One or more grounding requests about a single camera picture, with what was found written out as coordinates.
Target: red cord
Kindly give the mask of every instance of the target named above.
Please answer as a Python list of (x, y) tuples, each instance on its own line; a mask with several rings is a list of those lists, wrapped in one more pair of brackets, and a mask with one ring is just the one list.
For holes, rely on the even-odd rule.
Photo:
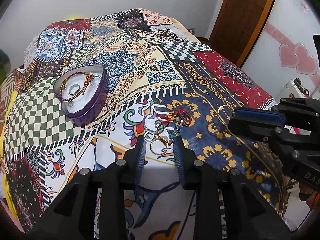
[[(186, 121), (183, 113), (185, 113), (185, 115), (189, 118), (189, 122)], [(157, 136), (160, 137), (159, 135), (159, 128), (162, 126), (162, 125), (166, 125), (168, 124), (170, 121), (173, 121), (175, 120), (175, 118), (178, 116), (180, 119), (183, 120), (183, 122), (186, 124), (186, 126), (190, 126), (191, 124), (191, 120), (192, 120), (192, 116), (182, 108), (182, 106), (178, 106), (178, 110), (177, 112), (174, 112), (173, 114), (172, 113), (169, 113), (168, 115), (161, 115), (161, 114), (156, 114), (157, 117), (160, 117), (161, 119), (165, 119), (165, 121), (163, 121), (161, 124), (158, 125), (157, 127), (157, 130), (156, 130), (156, 133), (157, 133)]]

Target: purple tin box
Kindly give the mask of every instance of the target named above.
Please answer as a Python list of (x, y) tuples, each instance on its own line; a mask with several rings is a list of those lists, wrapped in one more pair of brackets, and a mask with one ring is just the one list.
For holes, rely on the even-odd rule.
[[(69, 113), (68, 109), (66, 108), (66, 105), (63, 103), (61, 99), (60, 87), (65, 78), (68, 78), (72, 73), (78, 72), (78, 71), (102, 73), (101, 80), (97, 87), (97, 90), (95, 91), (94, 95), (89, 100), (89, 102), (78, 112)], [(75, 125), (84, 126), (91, 123), (102, 110), (108, 95), (108, 87), (109, 87), (108, 81), (109, 81), (109, 77), (103, 65), (86, 65), (86, 66), (69, 70), (68, 72), (60, 76), (56, 80), (53, 86), (53, 92), (55, 93), (56, 97), (59, 99), (61, 103), (61, 108), (65, 116), (68, 117), (68, 119), (70, 119), (71, 122), (73, 122)]]

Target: cable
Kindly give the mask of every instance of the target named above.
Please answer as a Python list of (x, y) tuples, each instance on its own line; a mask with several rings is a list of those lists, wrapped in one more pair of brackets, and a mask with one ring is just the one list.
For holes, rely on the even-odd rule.
[(297, 230), (301, 227), (301, 225), (303, 224), (303, 222), (304, 222), (304, 221), (307, 219), (307, 217), (309, 216), (311, 210), (313, 209), (313, 206), (314, 206), (314, 204), (315, 204), (315, 202), (316, 202), (316, 199), (317, 199), (317, 196), (319, 195), (319, 193), (320, 193), (320, 192), (318, 192), (318, 193), (315, 195), (315, 199), (313, 200), (313, 203), (312, 203), (312, 205), (311, 205), (311, 208), (310, 208), (308, 214), (306, 215), (306, 217), (303, 219), (303, 221), (300, 223), (300, 225), (297, 227), (297, 229), (296, 229), (295, 231), (297, 231)]

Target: wooden door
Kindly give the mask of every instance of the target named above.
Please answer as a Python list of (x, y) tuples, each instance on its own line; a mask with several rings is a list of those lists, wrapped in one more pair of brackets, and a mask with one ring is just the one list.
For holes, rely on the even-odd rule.
[(241, 66), (262, 30), (274, 0), (223, 0), (209, 43)]

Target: blue bead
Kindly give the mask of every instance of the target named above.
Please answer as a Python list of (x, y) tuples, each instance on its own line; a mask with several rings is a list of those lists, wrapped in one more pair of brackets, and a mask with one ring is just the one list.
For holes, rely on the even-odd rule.
[(176, 135), (174, 133), (169, 133), (169, 138), (170, 139), (174, 139), (176, 137)]
[(180, 127), (180, 126), (178, 126), (178, 125), (176, 125), (176, 126), (174, 127), (174, 130), (176, 130), (176, 131), (177, 131), (177, 133), (180, 133), (180, 131), (181, 131), (181, 127)]

